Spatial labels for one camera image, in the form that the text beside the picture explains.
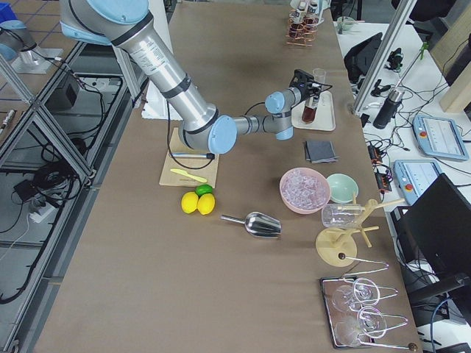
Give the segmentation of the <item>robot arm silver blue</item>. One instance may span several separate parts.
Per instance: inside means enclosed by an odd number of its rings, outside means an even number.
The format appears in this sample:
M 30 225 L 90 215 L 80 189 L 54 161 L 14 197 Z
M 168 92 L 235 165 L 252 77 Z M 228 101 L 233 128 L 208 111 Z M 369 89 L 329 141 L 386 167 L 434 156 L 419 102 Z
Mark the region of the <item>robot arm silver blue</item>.
M 314 76 L 297 69 L 288 88 L 266 97 L 268 115 L 232 118 L 203 99 L 155 30 L 147 1 L 61 1 L 60 25 L 66 37 L 128 53 L 182 118 L 180 141 L 190 149 L 225 154 L 238 136 L 257 132 L 290 139 L 292 109 L 321 93 Z

